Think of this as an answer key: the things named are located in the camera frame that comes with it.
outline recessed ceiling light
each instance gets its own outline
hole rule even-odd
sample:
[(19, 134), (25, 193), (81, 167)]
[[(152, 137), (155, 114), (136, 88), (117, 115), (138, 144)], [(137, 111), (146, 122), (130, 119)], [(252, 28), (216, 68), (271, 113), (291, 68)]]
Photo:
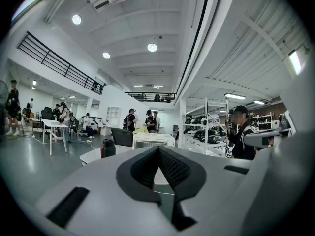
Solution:
[(254, 103), (257, 103), (259, 105), (265, 105), (265, 103), (261, 102), (261, 101), (258, 101), (258, 100), (255, 100)]
[(149, 45), (148, 45), (148, 50), (149, 50), (150, 52), (155, 52), (157, 49), (158, 49), (158, 47), (157, 47), (156, 44), (149, 44)]
[(103, 57), (106, 58), (106, 59), (109, 59), (110, 58), (110, 54), (109, 53), (103, 53)]
[(226, 93), (224, 96), (227, 98), (235, 98), (235, 99), (240, 99), (240, 100), (246, 99), (246, 97), (244, 96), (240, 96), (240, 95), (232, 94), (232, 93)]
[(299, 57), (297, 56), (297, 53), (295, 50), (293, 50), (290, 54), (289, 54), (289, 57), (290, 57), (290, 60), (294, 66), (294, 70), (295, 70), (295, 73), (297, 75), (299, 75), (299, 73), (301, 72), (301, 64), (300, 64), (300, 60), (299, 60)]
[(79, 25), (81, 23), (81, 17), (79, 15), (74, 15), (72, 21), (75, 25)]

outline office chair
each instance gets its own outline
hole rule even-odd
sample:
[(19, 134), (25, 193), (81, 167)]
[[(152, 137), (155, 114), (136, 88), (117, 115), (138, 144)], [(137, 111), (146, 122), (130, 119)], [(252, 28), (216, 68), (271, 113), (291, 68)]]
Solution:
[(121, 129), (121, 128), (111, 128), (114, 143), (117, 145), (132, 147), (133, 133), (132, 131)]
[[(41, 111), (41, 120), (42, 119), (47, 119), (47, 120), (51, 120), (52, 119), (52, 117), (53, 117), (53, 113), (50, 111), (45, 111), (45, 110), (42, 110)], [(44, 123), (41, 121), (40, 122), (40, 126), (41, 126), (41, 128), (42, 129), (44, 129)]]

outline black jacket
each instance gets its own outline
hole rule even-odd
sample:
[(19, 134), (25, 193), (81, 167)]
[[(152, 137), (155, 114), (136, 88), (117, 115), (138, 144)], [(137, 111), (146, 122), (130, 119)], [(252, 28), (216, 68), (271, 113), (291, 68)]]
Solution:
[[(255, 153), (254, 147), (245, 145), (245, 149), (243, 151), (243, 143), (241, 141), (243, 130), (250, 124), (251, 124), (250, 121), (247, 120), (239, 129), (236, 135), (233, 135), (233, 134), (227, 135), (229, 140), (235, 144), (232, 150), (232, 155), (234, 156), (234, 158), (247, 159), (247, 160), (253, 160), (255, 158), (256, 153)], [(249, 129), (245, 131), (244, 135), (247, 135), (250, 133), (253, 133), (253, 131)]]

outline white table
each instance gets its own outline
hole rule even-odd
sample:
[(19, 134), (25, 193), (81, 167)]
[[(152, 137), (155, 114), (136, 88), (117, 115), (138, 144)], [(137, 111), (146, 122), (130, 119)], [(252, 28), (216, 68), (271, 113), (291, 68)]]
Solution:
[[(50, 132), (50, 141), (49, 141), (50, 155), (53, 155), (52, 150), (51, 150), (53, 140), (63, 140), (64, 149), (65, 149), (65, 152), (67, 153), (68, 151), (67, 151), (67, 145), (66, 145), (66, 141), (65, 141), (64, 131), (68, 127), (64, 124), (61, 124), (60, 122), (58, 122), (56, 120), (42, 119), (42, 122), (45, 124), (44, 130), (43, 130), (43, 132), (44, 132), (43, 133), (43, 143), (45, 142), (45, 131), (46, 131), (45, 127), (46, 126), (50, 127), (50, 130), (47, 130), (47, 132)], [(62, 137), (56, 136), (55, 128), (63, 129), (63, 136)]]
[[(122, 146), (122, 145), (115, 144), (115, 147), (116, 147), (116, 155), (132, 150), (132, 147), (127, 147), (127, 146)], [(82, 160), (83, 166), (88, 163), (92, 163), (93, 161), (101, 159), (100, 148), (94, 149), (88, 153), (81, 155), (80, 159)]]

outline man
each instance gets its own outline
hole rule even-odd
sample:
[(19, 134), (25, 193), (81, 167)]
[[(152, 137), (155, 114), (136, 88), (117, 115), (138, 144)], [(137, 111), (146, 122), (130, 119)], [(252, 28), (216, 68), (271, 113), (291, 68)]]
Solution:
[(254, 147), (245, 145), (243, 143), (244, 136), (253, 133), (253, 127), (248, 120), (248, 110), (244, 106), (237, 106), (234, 111), (230, 114), (231, 121), (237, 125), (240, 125), (240, 129), (236, 135), (232, 134), (229, 128), (228, 122), (225, 122), (227, 127), (227, 137), (235, 144), (232, 150), (232, 157), (238, 159), (253, 160), (255, 158)]
[(59, 109), (60, 105), (56, 104), (56, 107), (53, 110), (53, 119), (57, 119), (59, 121), (59, 116), (60, 116), (60, 109)]
[(136, 123), (136, 117), (134, 116), (134, 109), (130, 108), (129, 109), (129, 115), (127, 115), (127, 129), (129, 131), (134, 131), (134, 125)]
[(154, 114), (154, 117), (157, 120), (156, 130), (157, 130), (157, 133), (159, 133), (159, 127), (160, 127), (160, 124), (161, 124), (161, 119), (158, 117), (158, 111), (153, 111), (153, 114)]
[(157, 119), (152, 115), (151, 110), (147, 110), (146, 115), (148, 116), (146, 118), (145, 124), (147, 126), (147, 130), (149, 133), (156, 133), (156, 124), (157, 124)]
[[(19, 91), (16, 89), (16, 80), (11, 81), (11, 87), (12, 90), (8, 96), (8, 99), (6, 101), (5, 108), (9, 112), (9, 132), (7, 132), (7, 135), (14, 135), (18, 136), (20, 135), (19, 132), (19, 126), (18, 122), (16, 120), (16, 117), (18, 113), (20, 113), (20, 101), (19, 101)], [(13, 134), (12, 126), (16, 127), (16, 132)]]
[(33, 98), (31, 100), (28, 101), (27, 105), (26, 105), (26, 117), (30, 117), (31, 111), (32, 111), (32, 107), (33, 107)]

